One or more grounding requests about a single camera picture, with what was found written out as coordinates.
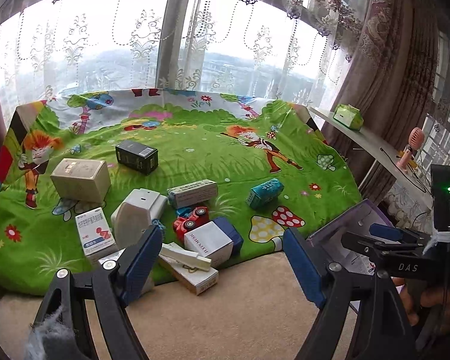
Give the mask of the right hand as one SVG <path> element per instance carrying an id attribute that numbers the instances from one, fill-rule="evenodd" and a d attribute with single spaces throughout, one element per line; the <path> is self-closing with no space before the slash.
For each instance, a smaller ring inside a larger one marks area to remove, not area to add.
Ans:
<path id="1" fill-rule="evenodd" d="M 419 322 L 417 307 L 414 304 L 412 296 L 408 293 L 406 281 L 403 278 L 394 277 L 393 283 L 396 287 L 401 286 L 400 298 L 406 311 L 407 318 L 411 326 L 415 326 Z M 438 306 L 445 303 L 444 320 L 441 325 L 441 332 L 450 332 L 450 288 L 447 290 L 447 295 L 444 295 L 444 289 L 427 289 L 421 294 L 420 305 L 425 308 Z"/>

